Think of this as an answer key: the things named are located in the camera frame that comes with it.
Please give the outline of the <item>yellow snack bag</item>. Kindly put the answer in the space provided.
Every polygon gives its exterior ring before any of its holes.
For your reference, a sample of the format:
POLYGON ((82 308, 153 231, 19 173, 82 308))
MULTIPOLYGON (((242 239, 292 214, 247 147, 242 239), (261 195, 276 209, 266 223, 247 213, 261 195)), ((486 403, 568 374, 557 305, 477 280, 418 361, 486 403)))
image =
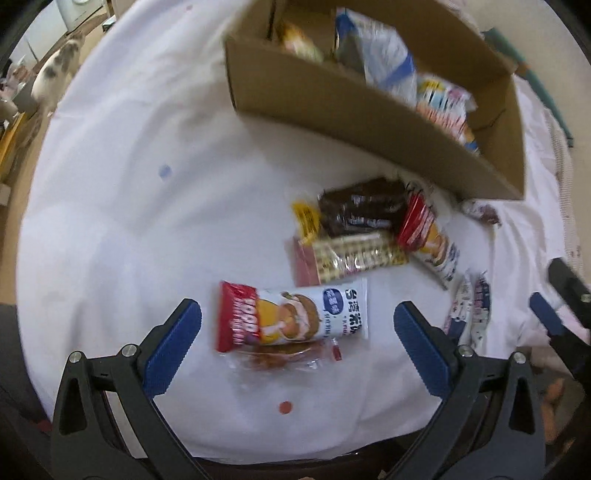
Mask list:
POLYGON ((324 61, 324 54, 300 27, 290 22, 283 22, 277 30, 280 46, 298 58, 315 63, 324 61))

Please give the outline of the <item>yellow checkered wafer pack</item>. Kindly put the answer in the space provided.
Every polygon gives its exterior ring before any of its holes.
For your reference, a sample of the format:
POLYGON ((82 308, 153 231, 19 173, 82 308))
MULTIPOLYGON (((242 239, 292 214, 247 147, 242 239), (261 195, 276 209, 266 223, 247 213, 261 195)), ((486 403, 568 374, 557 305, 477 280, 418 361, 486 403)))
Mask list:
POLYGON ((294 239, 295 283, 301 287, 325 285, 408 262, 408 255, 388 232, 315 238, 311 241, 294 239))

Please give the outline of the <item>dark chocolate snack pack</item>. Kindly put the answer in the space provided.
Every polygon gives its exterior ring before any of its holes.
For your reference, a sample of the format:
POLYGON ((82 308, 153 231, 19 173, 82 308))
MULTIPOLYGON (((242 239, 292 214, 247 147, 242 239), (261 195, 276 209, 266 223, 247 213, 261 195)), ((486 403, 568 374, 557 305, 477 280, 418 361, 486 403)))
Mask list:
POLYGON ((318 198, 321 223, 329 237, 386 231, 400 233, 408 205, 401 180, 377 177, 325 191, 318 198))

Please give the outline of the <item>blue white chip bag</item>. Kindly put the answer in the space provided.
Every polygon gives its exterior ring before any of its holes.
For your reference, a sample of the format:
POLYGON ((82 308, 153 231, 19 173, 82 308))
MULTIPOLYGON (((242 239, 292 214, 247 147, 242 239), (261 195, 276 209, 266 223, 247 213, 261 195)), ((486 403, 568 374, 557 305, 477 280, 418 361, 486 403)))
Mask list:
POLYGON ((335 11, 335 59, 410 108, 417 104, 412 53, 394 27, 348 8, 335 11))

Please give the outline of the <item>white blue patterned snack pack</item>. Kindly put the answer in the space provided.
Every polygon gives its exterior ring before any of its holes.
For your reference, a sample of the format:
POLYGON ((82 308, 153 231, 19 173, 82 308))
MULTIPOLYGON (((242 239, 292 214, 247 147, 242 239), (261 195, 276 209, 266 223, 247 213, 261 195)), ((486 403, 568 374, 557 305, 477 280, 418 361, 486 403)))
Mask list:
POLYGON ((491 310, 491 286, 487 272, 467 271, 456 290, 444 332, 455 345, 468 345, 478 350, 486 337, 491 310))

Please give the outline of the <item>white orange striped snack bag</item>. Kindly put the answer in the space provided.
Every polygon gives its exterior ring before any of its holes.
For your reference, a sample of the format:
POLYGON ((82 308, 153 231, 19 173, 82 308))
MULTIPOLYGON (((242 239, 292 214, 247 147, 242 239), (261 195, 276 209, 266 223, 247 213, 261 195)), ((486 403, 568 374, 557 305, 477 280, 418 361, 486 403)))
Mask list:
POLYGON ((468 125, 468 114, 477 108, 472 94, 464 88, 431 74, 418 77, 417 112, 468 151, 479 155, 476 138, 468 125))

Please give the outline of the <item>brown cardboard box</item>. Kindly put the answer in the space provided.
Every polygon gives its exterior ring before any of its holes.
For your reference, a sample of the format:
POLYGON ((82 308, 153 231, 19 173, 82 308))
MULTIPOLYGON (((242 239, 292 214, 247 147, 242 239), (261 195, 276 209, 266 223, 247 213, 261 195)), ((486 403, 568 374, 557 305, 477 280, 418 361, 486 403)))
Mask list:
POLYGON ((224 39, 235 109, 301 126, 393 161, 465 198, 519 200, 525 147, 513 67, 437 1, 353 1, 349 8, 398 31, 421 70, 469 91, 471 153, 360 74, 280 48, 281 21, 325 54, 335 45, 334 1, 253 1, 224 39))

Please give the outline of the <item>spotted white cat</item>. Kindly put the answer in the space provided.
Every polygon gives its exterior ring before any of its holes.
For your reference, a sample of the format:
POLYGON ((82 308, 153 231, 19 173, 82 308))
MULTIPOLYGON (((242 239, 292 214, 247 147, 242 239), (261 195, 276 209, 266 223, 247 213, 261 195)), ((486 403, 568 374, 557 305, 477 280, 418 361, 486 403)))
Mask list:
POLYGON ((42 117, 55 111, 67 80, 78 72, 84 42, 84 36, 70 37, 41 67, 33 82, 31 96, 42 117))

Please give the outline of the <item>small yellow candy packet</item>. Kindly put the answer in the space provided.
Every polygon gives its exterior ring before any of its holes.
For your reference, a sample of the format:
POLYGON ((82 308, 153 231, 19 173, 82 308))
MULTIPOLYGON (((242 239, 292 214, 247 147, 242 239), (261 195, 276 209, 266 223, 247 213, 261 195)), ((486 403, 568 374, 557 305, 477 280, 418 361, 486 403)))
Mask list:
POLYGON ((298 238, 303 244, 311 244, 322 230, 321 212, 315 204, 297 200, 291 203, 291 210, 297 220, 298 238))

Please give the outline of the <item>white table cloth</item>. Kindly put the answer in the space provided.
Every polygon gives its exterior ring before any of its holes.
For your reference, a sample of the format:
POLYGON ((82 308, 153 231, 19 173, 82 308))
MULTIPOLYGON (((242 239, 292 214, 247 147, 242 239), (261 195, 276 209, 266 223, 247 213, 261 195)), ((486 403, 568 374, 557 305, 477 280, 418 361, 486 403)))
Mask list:
POLYGON ((251 1, 138 1, 92 50, 52 116, 21 222, 16 270, 29 378, 52 411, 68 354, 111 354, 183 298, 204 327, 157 406, 191 454, 229 463, 329 459, 424 427, 437 408, 394 334, 414 302, 441 324, 452 294, 417 263, 368 276, 369 344, 338 366, 240 386, 213 350, 222 281, 294 284, 288 201, 401 175, 429 187, 464 269, 487 272, 482 351, 542 342, 528 306, 566 253, 546 111, 514 77, 525 147, 519 200, 465 198, 355 145, 230 101, 224 39, 251 1), (484 200, 500 225, 465 215, 484 200))

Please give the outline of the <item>white maroon candy wrapper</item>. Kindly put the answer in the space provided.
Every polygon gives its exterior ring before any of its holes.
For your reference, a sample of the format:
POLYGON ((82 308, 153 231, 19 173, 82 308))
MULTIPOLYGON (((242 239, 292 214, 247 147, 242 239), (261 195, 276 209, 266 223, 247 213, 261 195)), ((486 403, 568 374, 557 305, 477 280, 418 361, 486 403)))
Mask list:
POLYGON ((465 200, 461 203, 462 212, 468 217, 487 225, 500 225, 497 210, 484 200, 465 200))

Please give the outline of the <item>green rolled mat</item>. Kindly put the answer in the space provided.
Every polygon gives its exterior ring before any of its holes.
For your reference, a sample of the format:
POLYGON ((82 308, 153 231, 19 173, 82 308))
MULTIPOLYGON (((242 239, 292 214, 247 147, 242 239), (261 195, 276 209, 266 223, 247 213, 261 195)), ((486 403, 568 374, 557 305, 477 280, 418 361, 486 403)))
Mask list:
POLYGON ((568 147, 573 148, 574 137, 570 129, 568 128, 559 108, 557 107, 553 97, 545 88, 544 84, 542 83, 538 75, 530 67, 525 57, 497 28, 491 28, 489 30, 482 31, 482 35, 484 40, 493 49, 495 49, 497 52, 516 63, 517 75, 528 82, 528 84, 530 85, 532 90, 538 95, 544 106, 552 112, 554 118, 557 120, 560 127, 565 133, 568 147))

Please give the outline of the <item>red white bun snack pack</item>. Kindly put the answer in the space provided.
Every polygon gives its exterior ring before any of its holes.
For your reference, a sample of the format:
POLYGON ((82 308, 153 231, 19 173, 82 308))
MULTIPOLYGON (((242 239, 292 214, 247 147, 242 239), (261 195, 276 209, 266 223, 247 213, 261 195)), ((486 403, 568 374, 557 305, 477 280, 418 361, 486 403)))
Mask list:
POLYGON ((290 291, 221 283, 216 350, 277 347, 356 336, 369 338, 368 283, 290 291))

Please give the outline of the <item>clear sausage snack packet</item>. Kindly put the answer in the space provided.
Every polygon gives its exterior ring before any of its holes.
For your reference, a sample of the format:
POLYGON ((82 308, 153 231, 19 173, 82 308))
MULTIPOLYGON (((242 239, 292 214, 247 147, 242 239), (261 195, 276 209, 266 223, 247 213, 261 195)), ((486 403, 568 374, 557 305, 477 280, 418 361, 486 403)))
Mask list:
POLYGON ((342 350, 335 339, 283 344, 243 346, 226 355, 233 368, 266 372, 283 370, 318 370, 341 362, 342 350))

